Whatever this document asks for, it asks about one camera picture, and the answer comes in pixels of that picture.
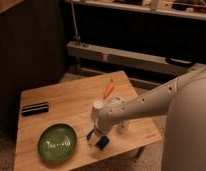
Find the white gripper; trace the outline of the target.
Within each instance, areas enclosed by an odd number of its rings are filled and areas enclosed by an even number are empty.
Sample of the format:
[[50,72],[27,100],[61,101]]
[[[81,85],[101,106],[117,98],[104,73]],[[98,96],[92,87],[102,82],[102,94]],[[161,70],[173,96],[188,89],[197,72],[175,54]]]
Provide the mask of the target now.
[[102,136],[106,136],[100,131],[97,125],[94,125],[93,130],[94,132],[92,133],[91,138],[90,138],[91,146],[94,146],[100,140]]

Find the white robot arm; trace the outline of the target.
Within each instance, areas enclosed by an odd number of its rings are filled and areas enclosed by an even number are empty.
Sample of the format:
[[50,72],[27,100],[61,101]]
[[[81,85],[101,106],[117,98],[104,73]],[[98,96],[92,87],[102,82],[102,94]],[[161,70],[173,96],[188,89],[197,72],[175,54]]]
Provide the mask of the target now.
[[95,110],[91,145],[121,122],[167,116],[161,171],[206,171],[206,67],[181,75],[124,102],[120,99]]

